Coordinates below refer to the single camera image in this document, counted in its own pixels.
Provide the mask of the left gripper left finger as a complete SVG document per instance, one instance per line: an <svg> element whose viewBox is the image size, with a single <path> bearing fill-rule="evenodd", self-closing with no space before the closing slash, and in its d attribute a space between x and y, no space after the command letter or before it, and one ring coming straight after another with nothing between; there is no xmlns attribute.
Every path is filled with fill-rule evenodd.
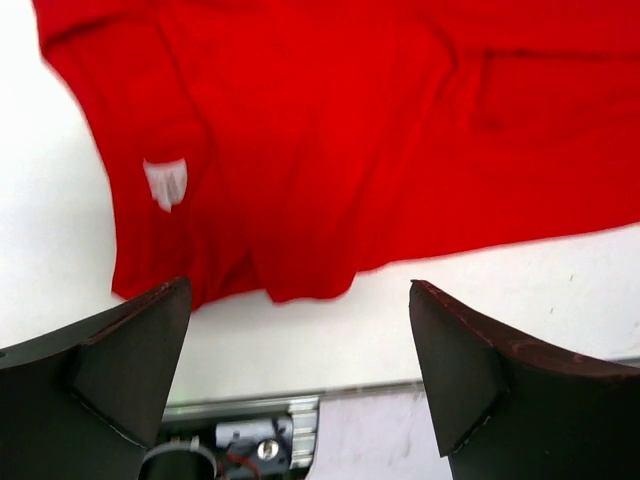
<svg viewBox="0 0 640 480"><path fill-rule="evenodd" d="M2 349L2 478L137 478L190 314L190 283L178 278Z"/></svg>

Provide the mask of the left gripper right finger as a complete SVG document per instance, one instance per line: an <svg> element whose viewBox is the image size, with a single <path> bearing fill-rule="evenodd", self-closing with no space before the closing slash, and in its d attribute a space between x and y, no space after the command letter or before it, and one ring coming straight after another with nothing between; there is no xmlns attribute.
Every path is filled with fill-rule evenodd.
<svg viewBox="0 0 640 480"><path fill-rule="evenodd" d="M481 314L433 284L410 322L439 453L456 479L635 479L639 370Z"/></svg>

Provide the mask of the red t shirt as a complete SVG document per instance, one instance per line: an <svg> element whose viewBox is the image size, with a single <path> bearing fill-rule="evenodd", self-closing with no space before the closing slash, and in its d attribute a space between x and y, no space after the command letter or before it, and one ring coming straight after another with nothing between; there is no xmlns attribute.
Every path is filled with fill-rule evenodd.
<svg viewBox="0 0 640 480"><path fill-rule="evenodd" d="M38 1L109 179L112 290L330 299L639 219L635 1Z"/></svg>

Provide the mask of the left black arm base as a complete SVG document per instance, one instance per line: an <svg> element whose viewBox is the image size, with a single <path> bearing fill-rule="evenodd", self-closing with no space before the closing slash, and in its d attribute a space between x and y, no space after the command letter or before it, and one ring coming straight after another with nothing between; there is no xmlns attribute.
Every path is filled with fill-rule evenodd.
<svg viewBox="0 0 640 480"><path fill-rule="evenodd" d="M314 461L320 396L173 404L141 479L304 479Z"/></svg>

